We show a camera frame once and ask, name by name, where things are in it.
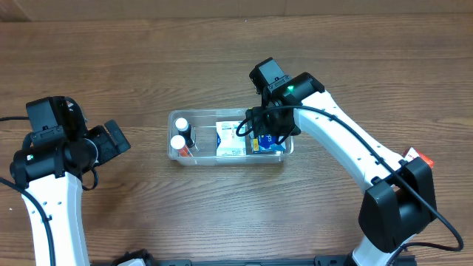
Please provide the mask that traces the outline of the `blue yellow VapoDrops box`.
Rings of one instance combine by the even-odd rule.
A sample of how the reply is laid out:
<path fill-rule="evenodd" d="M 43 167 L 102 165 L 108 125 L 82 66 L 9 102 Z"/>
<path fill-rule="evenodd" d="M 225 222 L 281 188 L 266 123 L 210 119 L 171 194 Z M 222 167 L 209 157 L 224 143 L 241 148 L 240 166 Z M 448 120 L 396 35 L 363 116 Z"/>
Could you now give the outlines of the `blue yellow VapoDrops box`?
<path fill-rule="evenodd" d="M 259 135 L 252 140 L 254 154 L 281 154 L 286 151 L 285 143 L 277 144 L 278 139 L 271 135 Z"/>

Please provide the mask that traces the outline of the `white plaster box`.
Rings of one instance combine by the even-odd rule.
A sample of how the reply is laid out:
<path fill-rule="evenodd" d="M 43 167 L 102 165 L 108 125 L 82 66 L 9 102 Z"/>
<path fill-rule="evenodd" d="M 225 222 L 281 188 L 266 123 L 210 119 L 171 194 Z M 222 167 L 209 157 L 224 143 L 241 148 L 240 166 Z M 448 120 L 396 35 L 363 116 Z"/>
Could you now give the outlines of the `white plaster box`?
<path fill-rule="evenodd" d="M 218 157 L 246 155 L 245 138 L 237 136 L 239 125 L 240 121 L 216 122 Z"/>

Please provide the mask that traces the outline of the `orange vitamin tube white cap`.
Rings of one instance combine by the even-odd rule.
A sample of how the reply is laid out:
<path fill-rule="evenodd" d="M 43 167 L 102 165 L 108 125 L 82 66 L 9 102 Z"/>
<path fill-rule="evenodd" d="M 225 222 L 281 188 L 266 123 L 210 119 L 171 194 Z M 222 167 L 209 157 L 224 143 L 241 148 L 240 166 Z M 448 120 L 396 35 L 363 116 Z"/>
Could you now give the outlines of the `orange vitamin tube white cap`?
<path fill-rule="evenodd" d="M 186 139 L 182 135 L 173 136 L 170 140 L 170 144 L 181 157 L 192 157 L 192 153 L 186 145 Z"/>

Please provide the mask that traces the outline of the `dark syrup bottle white cap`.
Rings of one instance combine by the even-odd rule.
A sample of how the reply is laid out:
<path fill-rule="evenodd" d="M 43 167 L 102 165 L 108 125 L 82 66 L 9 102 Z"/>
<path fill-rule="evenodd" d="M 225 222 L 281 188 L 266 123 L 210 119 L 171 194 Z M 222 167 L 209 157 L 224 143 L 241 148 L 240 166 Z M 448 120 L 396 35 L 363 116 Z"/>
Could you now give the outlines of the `dark syrup bottle white cap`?
<path fill-rule="evenodd" d="M 189 148 L 195 147 L 196 137 L 192 125 L 184 117 L 177 118 L 174 122 L 174 125 L 178 130 L 178 134 L 184 137 L 186 145 Z"/>

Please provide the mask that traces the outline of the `red medicine box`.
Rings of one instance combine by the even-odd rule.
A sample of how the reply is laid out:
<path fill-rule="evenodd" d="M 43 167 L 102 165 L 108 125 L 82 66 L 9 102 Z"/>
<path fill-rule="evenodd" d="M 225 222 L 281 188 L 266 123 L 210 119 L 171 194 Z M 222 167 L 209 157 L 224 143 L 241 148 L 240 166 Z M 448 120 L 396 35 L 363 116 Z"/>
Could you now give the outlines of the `red medicine box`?
<path fill-rule="evenodd" d="M 427 157 L 426 155 L 422 154 L 421 152 L 419 152 L 417 149 L 415 149 L 414 147 L 410 147 L 409 149 L 407 149 L 404 153 L 403 153 L 403 157 L 404 159 L 407 161 L 407 162 L 410 162 L 412 160 L 414 160 L 415 158 L 421 158 L 430 168 L 433 168 L 433 166 L 435 165 L 435 162 L 433 160 L 431 160 L 429 157 Z"/>

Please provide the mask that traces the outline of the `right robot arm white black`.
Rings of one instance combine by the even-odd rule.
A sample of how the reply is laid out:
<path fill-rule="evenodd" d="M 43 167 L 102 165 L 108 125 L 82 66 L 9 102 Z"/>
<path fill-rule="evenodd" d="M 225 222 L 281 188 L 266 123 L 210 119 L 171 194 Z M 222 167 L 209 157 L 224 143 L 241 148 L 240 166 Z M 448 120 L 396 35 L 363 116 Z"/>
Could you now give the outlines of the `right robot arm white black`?
<path fill-rule="evenodd" d="M 280 144 L 306 132 L 353 177 L 364 195 L 358 216 L 364 238 L 345 265 L 397 265 L 398 255 L 435 220 L 430 165 L 415 150 L 402 157 L 367 134 L 311 74 L 286 75 L 273 58 L 249 78 L 262 97 L 246 112 L 248 133 Z"/>

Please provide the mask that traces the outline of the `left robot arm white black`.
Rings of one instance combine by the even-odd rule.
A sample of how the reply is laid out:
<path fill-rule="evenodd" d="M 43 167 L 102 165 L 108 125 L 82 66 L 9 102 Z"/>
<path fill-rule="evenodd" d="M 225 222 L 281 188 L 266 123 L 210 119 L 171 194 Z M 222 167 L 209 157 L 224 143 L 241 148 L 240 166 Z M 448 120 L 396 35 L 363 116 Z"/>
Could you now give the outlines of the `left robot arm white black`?
<path fill-rule="evenodd" d="M 131 145 L 114 120 L 86 127 L 81 107 L 65 96 L 27 103 L 32 131 L 10 173 L 27 207 L 37 265 L 89 265 L 81 214 L 83 176 Z"/>

